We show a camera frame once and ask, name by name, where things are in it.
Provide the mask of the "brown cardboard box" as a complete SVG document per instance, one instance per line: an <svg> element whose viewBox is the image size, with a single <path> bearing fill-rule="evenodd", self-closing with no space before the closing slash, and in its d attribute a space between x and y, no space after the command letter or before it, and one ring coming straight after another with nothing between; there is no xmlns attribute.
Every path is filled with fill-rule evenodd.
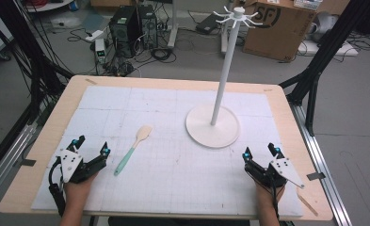
<svg viewBox="0 0 370 226"><path fill-rule="evenodd" d="M245 0L247 15L259 23L248 30L243 51L289 62L310 28L316 12L296 8L294 0Z"/></svg>

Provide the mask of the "large black computer tower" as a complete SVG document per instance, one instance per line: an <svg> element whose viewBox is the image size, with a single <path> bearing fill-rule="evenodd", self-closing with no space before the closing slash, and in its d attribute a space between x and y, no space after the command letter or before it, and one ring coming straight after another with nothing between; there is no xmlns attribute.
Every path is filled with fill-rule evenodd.
<svg viewBox="0 0 370 226"><path fill-rule="evenodd" d="M120 57L133 57L135 41L140 36L137 8L120 6L110 19L109 29L117 54Z"/></svg>

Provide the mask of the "wooden spatula with teal handle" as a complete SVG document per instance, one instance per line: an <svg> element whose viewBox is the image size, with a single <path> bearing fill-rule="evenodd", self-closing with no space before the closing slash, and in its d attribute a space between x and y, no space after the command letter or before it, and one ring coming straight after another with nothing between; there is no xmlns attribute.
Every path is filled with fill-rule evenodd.
<svg viewBox="0 0 370 226"><path fill-rule="evenodd" d="M123 159L120 161L120 163L118 164L118 166L114 170L114 175L115 176L118 176L122 172L122 170L124 169L124 167L128 163L129 159L131 158L131 155L135 151L138 143L140 141L146 139L149 136L149 134L151 133L152 129L153 128L150 125L143 125L137 130L136 140L135 140L134 144L132 145L130 150L127 152L127 154L123 157Z"/></svg>

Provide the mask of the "flat white board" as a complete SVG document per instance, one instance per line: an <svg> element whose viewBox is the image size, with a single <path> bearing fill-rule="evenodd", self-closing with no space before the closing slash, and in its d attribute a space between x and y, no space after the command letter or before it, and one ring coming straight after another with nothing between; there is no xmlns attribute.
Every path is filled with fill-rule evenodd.
<svg viewBox="0 0 370 226"><path fill-rule="evenodd" d="M313 57L321 49L321 46L312 40L304 40L298 47L297 54L300 56ZM338 48L326 48L326 51L335 50L338 57L355 57L359 52L347 41L342 43Z"/></svg>

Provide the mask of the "white power strip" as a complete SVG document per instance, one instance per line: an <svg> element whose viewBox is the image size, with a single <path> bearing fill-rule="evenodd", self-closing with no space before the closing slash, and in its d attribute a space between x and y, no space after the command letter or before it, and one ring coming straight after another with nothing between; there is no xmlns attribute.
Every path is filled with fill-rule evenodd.
<svg viewBox="0 0 370 226"><path fill-rule="evenodd" d="M86 41L94 41L104 34L103 30L96 30L90 36L86 37Z"/></svg>

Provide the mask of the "person's right hand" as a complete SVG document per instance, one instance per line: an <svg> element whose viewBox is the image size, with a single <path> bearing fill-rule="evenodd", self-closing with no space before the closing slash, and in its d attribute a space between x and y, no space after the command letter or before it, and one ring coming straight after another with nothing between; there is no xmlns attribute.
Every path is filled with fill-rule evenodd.
<svg viewBox="0 0 370 226"><path fill-rule="evenodd" d="M277 187L276 189L262 186L259 183L256 183L255 186L256 186L257 206L259 205L274 206L280 201L285 190L284 186Z"/></svg>

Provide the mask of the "aluminium rail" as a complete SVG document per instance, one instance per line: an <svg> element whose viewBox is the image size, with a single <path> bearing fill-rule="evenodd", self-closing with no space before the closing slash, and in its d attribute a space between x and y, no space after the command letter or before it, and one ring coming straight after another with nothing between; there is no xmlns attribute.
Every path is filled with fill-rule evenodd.
<svg viewBox="0 0 370 226"><path fill-rule="evenodd" d="M321 183L325 195L328 199L331 212L333 213L337 226L352 226L346 207L341 199L338 189L332 179L329 166L326 163L315 136L311 136L306 125L306 113L301 106L290 105L298 124L299 131L304 139L307 150L315 168L320 174L319 182Z"/></svg>
<svg viewBox="0 0 370 226"><path fill-rule="evenodd" d="M26 125L20 133L8 145L7 152L0 161L0 185L3 184L13 166L20 159L24 158L24 152L27 151L35 141L38 126L33 123Z"/></svg>

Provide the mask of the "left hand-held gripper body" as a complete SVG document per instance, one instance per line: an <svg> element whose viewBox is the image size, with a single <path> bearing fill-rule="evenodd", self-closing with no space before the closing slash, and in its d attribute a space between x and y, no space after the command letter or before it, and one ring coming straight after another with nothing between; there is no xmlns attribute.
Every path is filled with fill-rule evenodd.
<svg viewBox="0 0 370 226"><path fill-rule="evenodd" d="M106 166L103 164L93 164L93 159L85 163L79 153L73 153L68 150L63 150L59 157L64 183L71 182L79 184L84 182Z"/></svg>

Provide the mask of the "white hook rack stand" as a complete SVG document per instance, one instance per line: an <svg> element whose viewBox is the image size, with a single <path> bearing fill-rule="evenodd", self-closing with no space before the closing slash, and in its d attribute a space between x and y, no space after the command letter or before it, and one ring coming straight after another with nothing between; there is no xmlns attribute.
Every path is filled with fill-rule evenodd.
<svg viewBox="0 0 370 226"><path fill-rule="evenodd" d="M232 28L229 34L215 103L213 105L198 105L194 107L188 112L185 119L185 128L191 138L204 147L214 149L230 146L239 138L240 123L238 118L231 109L222 106L221 103L241 24L248 28L261 25L261 23L252 20L258 15L258 12L247 15L243 7L234 7L231 10L224 9L224 14L214 12L215 15L223 17L223 20L217 20L217 22L225 25L231 24Z"/></svg>

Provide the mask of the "white grid mat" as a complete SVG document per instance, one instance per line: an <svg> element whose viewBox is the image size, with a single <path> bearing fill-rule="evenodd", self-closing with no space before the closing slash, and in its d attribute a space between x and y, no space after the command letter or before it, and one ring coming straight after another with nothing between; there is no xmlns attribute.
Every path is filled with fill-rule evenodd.
<svg viewBox="0 0 370 226"><path fill-rule="evenodd" d="M270 104L261 93L225 93L222 103L239 119L240 136L228 147L211 149L190 137L185 118L215 96L212 90L87 87L57 146L63 150L84 136L79 153L89 161L107 142L111 153L92 184L87 210L255 217L255 184L242 153L249 147L265 167L272 157L268 144L281 144ZM143 125L151 133L115 176Z"/></svg>

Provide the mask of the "thin wooden stick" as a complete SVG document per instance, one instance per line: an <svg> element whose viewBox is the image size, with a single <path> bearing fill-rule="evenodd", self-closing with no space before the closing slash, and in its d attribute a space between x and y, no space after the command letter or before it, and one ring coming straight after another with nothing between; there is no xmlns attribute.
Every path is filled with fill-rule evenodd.
<svg viewBox="0 0 370 226"><path fill-rule="evenodd" d="M313 216L318 217L319 213L317 211L316 201L311 196L309 196L306 191L304 191L301 188L297 189L297 194L298 194L298 199L309 210L309 212Z"/></svg>

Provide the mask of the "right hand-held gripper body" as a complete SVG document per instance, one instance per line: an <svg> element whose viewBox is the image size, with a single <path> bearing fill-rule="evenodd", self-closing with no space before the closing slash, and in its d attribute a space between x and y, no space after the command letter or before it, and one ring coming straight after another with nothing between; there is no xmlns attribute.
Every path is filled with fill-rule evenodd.
<svg viewBox="0 0 370 226"><path fill-rule="evenodd" d="M263 167L251 158L245 159L245 171L260 185L267 187L284 186L288 181L303 188L305 187L298 172L289 158L271 159Z"/></svg>

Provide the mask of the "white stand pole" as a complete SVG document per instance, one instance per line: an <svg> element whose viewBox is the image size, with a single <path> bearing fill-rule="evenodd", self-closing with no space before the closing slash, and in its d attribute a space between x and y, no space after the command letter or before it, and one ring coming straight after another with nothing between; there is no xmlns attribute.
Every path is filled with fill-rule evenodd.
<svg viewBox="0 0 370 226"><path fill-rule="evenodd" d="M177 23L177 0L172 0L172 27L169 34L168 48L173 49L178 33L178 23Z"/></svg>

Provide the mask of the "person's left hand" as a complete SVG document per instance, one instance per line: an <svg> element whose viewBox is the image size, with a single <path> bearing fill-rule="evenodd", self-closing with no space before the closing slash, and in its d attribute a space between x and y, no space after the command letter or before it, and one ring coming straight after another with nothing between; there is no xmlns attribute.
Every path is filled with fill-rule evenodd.
<svg viewBox="0 0 370 226"><path fill-rule="evenodd" d="M64 190L66 192L66 203L84 205L87 201L91 185L96 177L97 174L94 174L90 176L86 181L81 182L79 184L76 183L65 184Z"/></svg>

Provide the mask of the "flat black case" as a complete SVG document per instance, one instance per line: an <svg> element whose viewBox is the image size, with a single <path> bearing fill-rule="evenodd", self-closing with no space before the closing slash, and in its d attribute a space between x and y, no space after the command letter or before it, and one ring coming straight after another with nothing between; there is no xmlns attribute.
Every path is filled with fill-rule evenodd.
<svg viewBox="0 0 370 226"><path fill-rule="evenodd" d="M204 20L196 25L196 30L202 34L210 34L214 29L218 27L220 17L216 14L210 14Z"/></svg>

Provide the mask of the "slim black computer tower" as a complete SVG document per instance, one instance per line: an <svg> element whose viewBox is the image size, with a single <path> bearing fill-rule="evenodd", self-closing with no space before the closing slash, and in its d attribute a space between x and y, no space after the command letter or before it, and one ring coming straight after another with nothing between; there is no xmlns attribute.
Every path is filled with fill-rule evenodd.
<svg viewBox="0 0 370 226"><path fill-rule="evenodd" d="M153 7L151 5L139 5L137 11L142 32L143 48L156 48L158 46L157 21Z"/></svg>

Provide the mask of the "white round appliance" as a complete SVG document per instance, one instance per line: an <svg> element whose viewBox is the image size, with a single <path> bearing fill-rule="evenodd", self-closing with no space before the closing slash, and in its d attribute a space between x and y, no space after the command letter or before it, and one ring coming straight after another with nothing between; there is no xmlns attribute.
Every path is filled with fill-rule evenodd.
<svg viewBox="0 0 370 226"><path fill-rule="evenodd" d="M315 42L319 42L328 31L333 29L337 21L338 17L336 15L326 11L319 12L311 24L310 38Z"/></svg>

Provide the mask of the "white device with green display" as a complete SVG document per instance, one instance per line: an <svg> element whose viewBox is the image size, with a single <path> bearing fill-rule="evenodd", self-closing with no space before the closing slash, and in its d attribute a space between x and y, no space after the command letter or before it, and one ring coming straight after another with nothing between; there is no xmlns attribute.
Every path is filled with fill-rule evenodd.
<svg viewBox="0 0 370 226"><path fill-rule="evenodd" d="M97 61L101 64L105 63L106 53L105 53L105 40L96 39L94 42L94 51Z"/></svg>

